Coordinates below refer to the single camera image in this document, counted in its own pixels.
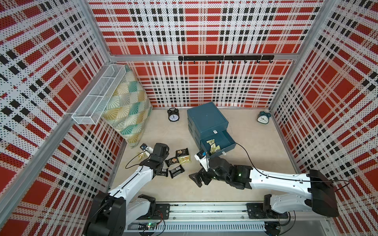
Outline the green cookie packet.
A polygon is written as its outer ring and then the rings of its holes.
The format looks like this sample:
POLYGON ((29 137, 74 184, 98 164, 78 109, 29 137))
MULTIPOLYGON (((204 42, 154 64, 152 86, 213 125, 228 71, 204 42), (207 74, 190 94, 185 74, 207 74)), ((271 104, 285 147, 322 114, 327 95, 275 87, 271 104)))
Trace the green cookie packet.
POLYGON ((148 158, 150 156, 150 153, 148 151, 143 151, 138 155, 139 160, 143 160, 145 158, 148 158))
POLYGON ((212 144, 211 148, 210 148, 210 153, 211 153, 211 155, 214 155, 216 152, 218 152, 220 150, 221 150, 221 148, 220 148, 219 145, 212 144))
POLYGON ((211 139, 211 140, 208 140, 206 143, 208 143, 209 145, 213 145, 213 144, 215 144, 215 140, 211 139))
POLYGON ((179 156, 178 160, 179 160, 180 164, 186 164, 186 163, 191 163, 192 162, 190 155, 179 156))

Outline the black cookie packet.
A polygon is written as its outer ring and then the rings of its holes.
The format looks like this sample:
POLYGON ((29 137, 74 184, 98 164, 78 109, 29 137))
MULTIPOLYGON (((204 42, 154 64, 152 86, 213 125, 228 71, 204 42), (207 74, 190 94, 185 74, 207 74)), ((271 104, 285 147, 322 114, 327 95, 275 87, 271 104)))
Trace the black cookie packet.
POLYGON ((179 163, 180 163, 180 161, 179 161, 178 158, 176 158, 176 157, 172 157, 172 158, 170 158, 170 159, 167 159, 167 160, 165 160, 164 162, 165 162, 165 164, 167 165, 167 167, 170 167, 170 166, 172 166, 172 165, 175 165, 175 164, 179 164, 179 163))
POLYGON ((188 156, 189 155, 189 150, 188 148, 184 148, 184 149, 179 149, 179 150, 176 150, 176 157, 182 157, 182 156, 188 156))

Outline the teal drawer cabinet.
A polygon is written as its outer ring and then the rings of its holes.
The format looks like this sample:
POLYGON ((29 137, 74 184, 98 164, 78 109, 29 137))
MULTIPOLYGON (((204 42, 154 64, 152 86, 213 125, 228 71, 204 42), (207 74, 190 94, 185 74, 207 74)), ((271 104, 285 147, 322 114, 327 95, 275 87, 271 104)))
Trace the teal drawer cabinet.
POLYGON ((228 120, 213 102, 188 109, 187 116, 189 132, 199 149, 202 139, 228 128, 228 120))

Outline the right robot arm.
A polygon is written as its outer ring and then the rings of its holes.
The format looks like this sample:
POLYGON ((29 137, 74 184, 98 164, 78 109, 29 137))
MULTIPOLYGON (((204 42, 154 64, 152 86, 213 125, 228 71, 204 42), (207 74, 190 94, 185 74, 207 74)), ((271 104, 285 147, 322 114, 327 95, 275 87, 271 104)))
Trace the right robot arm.
POLYGON ((267 194, 263 210, 283 214, 288 211, 312 211, 326 217, 338 217, 333 181, 320 171, 307 174, 267 172, 252 166, 232 165, 220 157, 199 159, 201 170, 189 177, 198 187, 212 180, 223 181, 239 189, 271 189, 281 195, 267 194))

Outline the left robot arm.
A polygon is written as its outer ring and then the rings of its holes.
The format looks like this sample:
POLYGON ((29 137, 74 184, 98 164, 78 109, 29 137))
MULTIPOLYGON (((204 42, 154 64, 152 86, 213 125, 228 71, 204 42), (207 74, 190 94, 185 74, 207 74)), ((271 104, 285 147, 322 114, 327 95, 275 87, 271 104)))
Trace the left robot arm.
POLYGON ((93 199, 83 235, 121 236, 139 217, 153 216, 156 211, 155 198, 142 194, 135 201, 132 199, 162 171, 168 156, 168 145, 156 143, 150 156, 138 165, 127 180, 110 192, 99 192, 93 199))

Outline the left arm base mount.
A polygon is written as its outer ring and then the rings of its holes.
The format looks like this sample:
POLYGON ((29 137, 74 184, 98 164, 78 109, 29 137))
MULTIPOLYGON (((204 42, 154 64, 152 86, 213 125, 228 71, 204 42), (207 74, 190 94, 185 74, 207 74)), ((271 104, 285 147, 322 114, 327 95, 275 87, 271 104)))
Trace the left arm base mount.
POLYGON ((138 196, 139 199, 147 200, 150 205, 147 213, 138 218, 138 220, 167 220, 169 219, 170 214, 170 204, 162 204, 156 203, 156 199, 154 197, 141 194, 138 196))

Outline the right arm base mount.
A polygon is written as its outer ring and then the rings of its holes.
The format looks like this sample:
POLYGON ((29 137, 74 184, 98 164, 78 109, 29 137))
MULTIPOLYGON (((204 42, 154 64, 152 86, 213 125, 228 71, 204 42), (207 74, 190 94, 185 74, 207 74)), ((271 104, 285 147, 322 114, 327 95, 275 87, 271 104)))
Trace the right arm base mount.
POLYGON ((272 194, 264 196, 262 203, 247 203, 247 213, 250 219, 288 219, 288 213, 277 213, 272 210, 270 200, 272 194))

